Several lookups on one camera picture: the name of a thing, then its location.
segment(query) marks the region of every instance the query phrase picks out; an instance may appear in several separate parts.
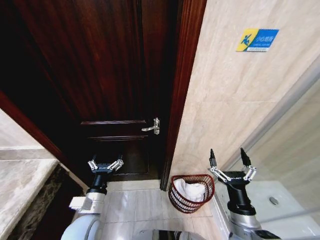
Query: countertop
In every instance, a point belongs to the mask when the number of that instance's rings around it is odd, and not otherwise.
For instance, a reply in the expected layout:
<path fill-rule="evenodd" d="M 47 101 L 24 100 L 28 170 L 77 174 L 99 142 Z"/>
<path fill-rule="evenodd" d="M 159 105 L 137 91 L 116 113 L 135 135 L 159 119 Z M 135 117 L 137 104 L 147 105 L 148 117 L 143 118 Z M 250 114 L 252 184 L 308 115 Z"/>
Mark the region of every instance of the countertop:
<path fill-rule="evenodd" d="M 57 166 L 50 159 L 0 160 L 0 239 L 6 239 Z"/>

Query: red wire basket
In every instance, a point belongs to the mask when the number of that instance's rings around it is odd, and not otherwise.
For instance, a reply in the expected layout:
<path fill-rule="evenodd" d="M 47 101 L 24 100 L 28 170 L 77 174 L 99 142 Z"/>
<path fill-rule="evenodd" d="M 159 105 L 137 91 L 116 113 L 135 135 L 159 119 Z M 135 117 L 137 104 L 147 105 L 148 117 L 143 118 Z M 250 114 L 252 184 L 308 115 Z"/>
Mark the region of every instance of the red wire basket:
<path fill-rule="evenodd" d="M 183 197 L 176 189 L 174 181 L 176 179 L 184 179 L 187 184 L 203 184 L 205 187 L 203 201 L 190 201 Z M 215 183 L 213 178 L 207 174 L 198 175 L 176 175 L 171 177 L 169 188 L 169 199 L 172 205 L 182 213 L 192 214 L 201 208 L 202 205 L 210 201 L 215 193 Z"/>

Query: silver door lever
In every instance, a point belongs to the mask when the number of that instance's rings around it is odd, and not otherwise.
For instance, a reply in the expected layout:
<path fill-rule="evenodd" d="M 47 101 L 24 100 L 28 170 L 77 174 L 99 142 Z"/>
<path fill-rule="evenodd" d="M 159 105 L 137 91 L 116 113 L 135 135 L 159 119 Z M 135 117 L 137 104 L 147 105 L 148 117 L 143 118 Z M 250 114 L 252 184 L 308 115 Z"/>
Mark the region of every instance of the silver door lever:
<path fill-rule="evenodd" d="M 154 134 L 158 135 L 160 133 L 160 120 L 156 117 L 155 119 L 153 119 L 153 122 L 154 122 L 153 126 L 142 128 L 141 130 L 143 132 L 148 132 L 153 130 Z"/>

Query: blue sign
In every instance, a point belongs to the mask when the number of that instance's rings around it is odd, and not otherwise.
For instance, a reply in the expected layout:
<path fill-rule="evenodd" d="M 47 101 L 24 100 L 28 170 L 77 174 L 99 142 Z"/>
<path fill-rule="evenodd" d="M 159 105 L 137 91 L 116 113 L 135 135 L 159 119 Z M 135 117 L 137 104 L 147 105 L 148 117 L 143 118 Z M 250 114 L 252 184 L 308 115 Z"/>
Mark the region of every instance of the blue sign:
<path fill-rule="evenodd" d="M 237 52 L 266 52 L 276 38 L 279 29 L 248 28 L 244 31 Z"/>

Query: wooden door frame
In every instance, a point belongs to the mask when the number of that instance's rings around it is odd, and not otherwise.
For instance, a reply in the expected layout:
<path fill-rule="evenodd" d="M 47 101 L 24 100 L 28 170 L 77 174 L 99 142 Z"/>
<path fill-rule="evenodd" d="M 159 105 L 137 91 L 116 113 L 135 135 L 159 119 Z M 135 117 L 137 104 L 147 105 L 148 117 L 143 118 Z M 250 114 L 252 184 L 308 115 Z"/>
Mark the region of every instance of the wooden door frame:
<path fill-rule="evenodd" d="M 160 189 L 167 190 L 207 0 L 181 0 L 175 73 Z"/>
<path fill-rule="evenodd" d="M 167 189 L 207 0 L 179 0 L 176 61 L 160 189 Z M 62 164 L 73 166 L 63 152 L 0 91 L 0 107 Z"/>

